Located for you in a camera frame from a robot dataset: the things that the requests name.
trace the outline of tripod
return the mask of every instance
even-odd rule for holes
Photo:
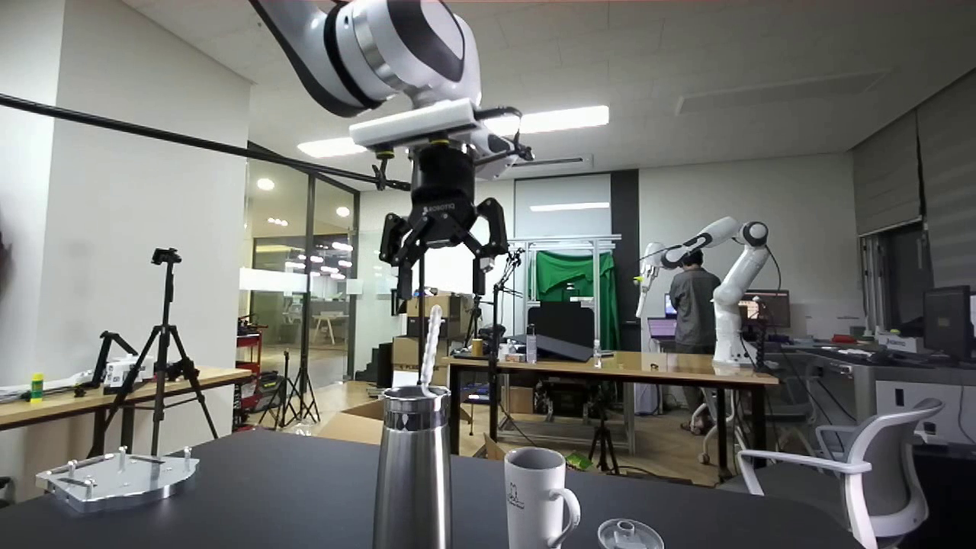
[[[155,246],[152,251],[152,266],[164,266],[163,323],[152,327],[138,362],[127,369],[127,375],[121,380],[121,391],[116,393],[112,407],[109,407],[109,413],[103,420],[103,431],[106,431],[112,424],[116,412],[126,406],[127,393],[133,391],[133,380],[138,380],[138,375],[142,375],[142,369],[143,369],[143,362],[150,356],[152,341],[158,341],[155,345],[155,365],[152,365],[152,385],[155,385],[155,393],[152,393],[152,456],[158,454],[158,424],[164,420],[164,401],[163,401],[164,400],[164,380],[177,380],[177,379],[190,380],[190,387],[194,393],[194,401],[203,406],[203,412],[209,417],[212,437],[216,438],[216,428],[215,428],[215,417],[212,417],[203,380],[199,380],[199,369],[187,356],[180,328],[172,327],[175,266],[177,263],[180,263],[180,255],[177,255],[175,246]],[[177,345],[177,353],[180,353],[177,362],[167,362],[172,341]]]
[[[491,345],[487,345],[487,391],[491,391],[491,401],[500,401],[500,380],[496,380],[496,349],[500,349],[500,338],[505,338],[505,327],[496,320],[496,294],[507,290],[511,278],[516,273],[516,268],[522,266],[522,246],[513,251],[507,255],[507,270],[496,278],[496,283],[491,285]],[[496,424],[496,406],[487,406],[487,437],[496,438],[496,428],[511,431],[516,428],[511,407],[505,407],[505,424]]]
[[[616,464],[616,452],[614,452],[614,434],[606,428],[606,412],[603,407],[601,407],[601,424],[591,431],[590,464],[591,464],[596,454],[601,456],[601,468],[603,471],[619,475],[619,464]]]

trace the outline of camera on tripod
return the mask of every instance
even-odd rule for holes
[[[177,246],[155,246],[152,251],[152,266],[172,266],[172,263],[180,263]]]

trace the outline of robotic arm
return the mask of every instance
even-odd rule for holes
[[[360,146],[392,158],[393,146],[447,137],[461,143],[486,176],[496,176],[518,141],[491,135],[482,120],[518,108],[479,108],[482,73],[476,37],[439,0],[346,0],[322,11],[314,0],[249,0],[307,95],[335,116],[360,116],[393,95],[409,111],[352,124]]]
[[[439,0],[348,0],[322,11],[314,0],[249,0],[307,95],[335,116],[376,108],[393,95],[411,100],[409,111],[352,124],[352,137],[377,158],[377,187],[393,146],[415,158],[411,214],[389,214],[377,255],[400,268],[393,314],[411,292],[411,266],[431,246],[467,245],[482,268],[511,251],[505,208],[495,198],[474,205],[474,181],[505,173],[516,141],[491,135],[482,121],[516,108],[479,108],[482,77],[476,37]],[[487,241],[469,233],[487,218]]]
[[[674,266],[679,266],[684,254],[705,251],[705,246],[715,246],[715,245],[724,245],[731,237],[741,241],[741,254],[731,263],[731,268],[725,270],[724,283],[715,290],[715,328],[717,328],[715,362],[721,369],[735,369],[743,362],[738,298],[743,294],[743,290],[754,283],[754,278],[767,266],[770,226],[761,218],[738,226],[731,216],[724,216],[724,218],[705,226],[691,241],[666,246],[666,254],[661,254],[661,266],[674,268]]]

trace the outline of stainless steel bottle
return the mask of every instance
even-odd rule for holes
[[[373,549],[448,549],[447,387],[384,391]]]

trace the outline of black table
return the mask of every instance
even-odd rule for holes
[[[184,495],[150,509],[66,514],[40,498],[0,513],[0,545],[40,549],[369,549],[377,452],[288,434],[237,434],[194,452]],[[856,549],[834,517],[779,502],[657,480],[571,471],[582,523],[566,549],[598,545],[603,517],[653,523],[667,549]],[[505,466],[451,456],[459,549],[505,549]]]

